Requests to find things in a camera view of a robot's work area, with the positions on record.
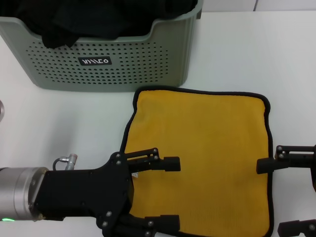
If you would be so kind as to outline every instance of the laundry basket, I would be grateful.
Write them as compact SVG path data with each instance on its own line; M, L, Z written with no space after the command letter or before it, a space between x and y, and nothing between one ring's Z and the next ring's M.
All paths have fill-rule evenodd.
M134 91L180 86L187 78L196 19L203 0L173 20L156 20L149 34L117 40L79 38L71 48L46 48L19 19L0 17L0 34L31 81L45 89Z

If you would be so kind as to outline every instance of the yellow microfiber cloth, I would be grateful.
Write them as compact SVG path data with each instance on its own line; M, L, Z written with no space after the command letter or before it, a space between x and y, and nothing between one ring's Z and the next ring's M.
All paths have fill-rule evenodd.
M138 90L121 151L157 147L180 157L180 172L133 177L136 217L179 215L177 236L269 237L272 174L257 159L272 157L270 104L259 94L166 86Z

